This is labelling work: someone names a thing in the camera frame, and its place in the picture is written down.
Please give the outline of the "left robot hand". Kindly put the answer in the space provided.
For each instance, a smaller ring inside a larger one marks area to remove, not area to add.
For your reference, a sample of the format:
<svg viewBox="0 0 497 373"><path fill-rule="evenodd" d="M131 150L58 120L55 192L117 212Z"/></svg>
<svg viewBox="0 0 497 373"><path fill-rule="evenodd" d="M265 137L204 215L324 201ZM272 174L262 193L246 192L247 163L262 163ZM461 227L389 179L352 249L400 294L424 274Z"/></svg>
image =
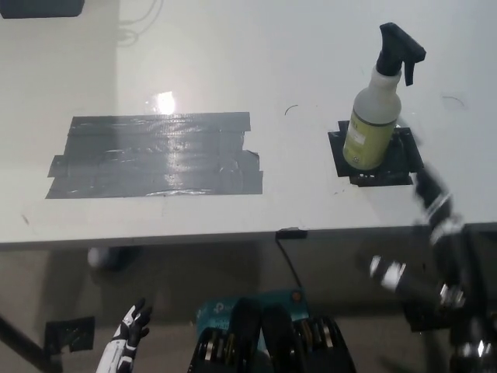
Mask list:
<svg viewBox="0 0 497 373"><path fill-rule="evenodd" d="M113 337L106 345L100 358L96 373L131 373L138 345L150 329L152 307L139 299L127 311L116 328Z"/></svg>

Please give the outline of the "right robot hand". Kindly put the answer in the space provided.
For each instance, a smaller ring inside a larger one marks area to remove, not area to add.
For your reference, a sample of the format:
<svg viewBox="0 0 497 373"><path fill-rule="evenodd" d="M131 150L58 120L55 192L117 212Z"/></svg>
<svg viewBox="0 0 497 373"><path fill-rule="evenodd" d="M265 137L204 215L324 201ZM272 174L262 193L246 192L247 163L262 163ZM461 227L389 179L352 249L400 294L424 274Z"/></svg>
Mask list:
<svg viewBox="0 0 497 373"><path fill-rule="evenodd" d="M450 192L426 167L416 173L415 195L422 203L429 226L429 245L442 283L435 285L423 280L408 268L407 263L389 260L379 254L361 257L360 268L372 281L403 299L445 309L460 309L465 303L457 263L462 222L453 213Z"/></svg>

